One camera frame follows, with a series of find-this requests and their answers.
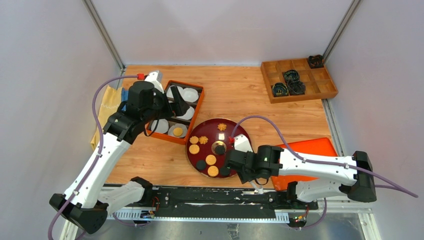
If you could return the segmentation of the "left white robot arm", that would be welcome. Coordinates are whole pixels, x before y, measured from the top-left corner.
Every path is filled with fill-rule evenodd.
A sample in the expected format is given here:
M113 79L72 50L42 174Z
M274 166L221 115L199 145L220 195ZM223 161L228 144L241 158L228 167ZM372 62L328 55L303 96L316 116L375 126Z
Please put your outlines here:
M99 127L99 142L81 173L64 193L55 193L49 204L62 216L87 234L97 232L107 217L123 207L138 203L149 206L153 200L153 185L134 177L127 184L108 193L102 187L121 156L138 135L147 136L146 124L153 120L183 116L189 105L176 86L171 86L173 102L169 102L161 84L136 81L104 126Z

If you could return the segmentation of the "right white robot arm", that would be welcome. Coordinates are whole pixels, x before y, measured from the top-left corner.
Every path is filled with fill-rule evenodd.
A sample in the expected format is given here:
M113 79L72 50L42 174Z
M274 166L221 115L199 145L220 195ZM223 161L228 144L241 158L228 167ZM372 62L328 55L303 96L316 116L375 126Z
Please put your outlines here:
M314 200L347 196L352 201L377 200L374 178L357 170L356 164L369 170L369 158L363 151L353 156L331 157L290 152L287 148L261 145L257 152L229 150L224 165L237 172L242 183L279 176L308 176L313 180L294 180L287 184L285 201L292 209Z

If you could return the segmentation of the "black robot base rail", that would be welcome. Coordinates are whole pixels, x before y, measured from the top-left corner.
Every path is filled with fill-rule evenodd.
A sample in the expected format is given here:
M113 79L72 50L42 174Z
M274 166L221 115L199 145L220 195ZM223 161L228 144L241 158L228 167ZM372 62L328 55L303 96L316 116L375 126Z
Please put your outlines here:
M286 192L252 188L154 186L146 203L130 203L109 219L129 221L288 224L319 210L317 201L288 200Z

